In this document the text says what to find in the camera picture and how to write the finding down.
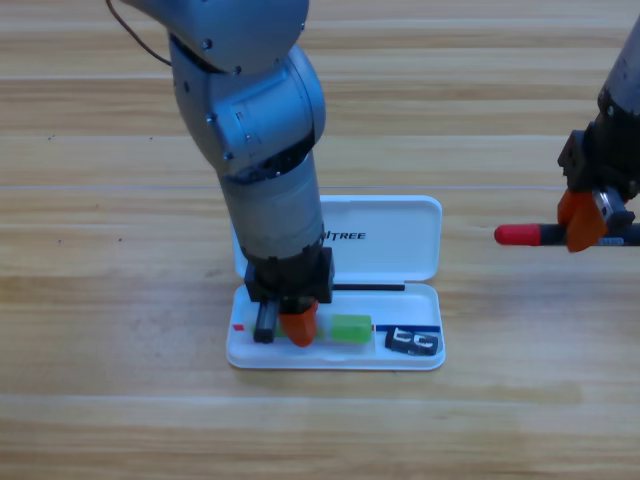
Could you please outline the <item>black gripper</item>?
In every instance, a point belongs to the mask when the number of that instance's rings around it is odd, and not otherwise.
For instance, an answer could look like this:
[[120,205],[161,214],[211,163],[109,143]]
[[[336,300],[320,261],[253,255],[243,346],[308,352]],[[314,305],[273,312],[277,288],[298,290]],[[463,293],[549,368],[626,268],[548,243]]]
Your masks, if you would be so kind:
[[594,246],[609,228],[635,220],[625,203],[639,194],[639,117],[607,107],[584,130],[574,130],[558,158],[569,191],[557,205],[571,253]]
[[251,259],[244,283],[259,304],[253,340],[271,343],[281,330],[296,346],[307,347],[317,333],[318,306],[332,301],[333,252],[305,248],[290,258]]

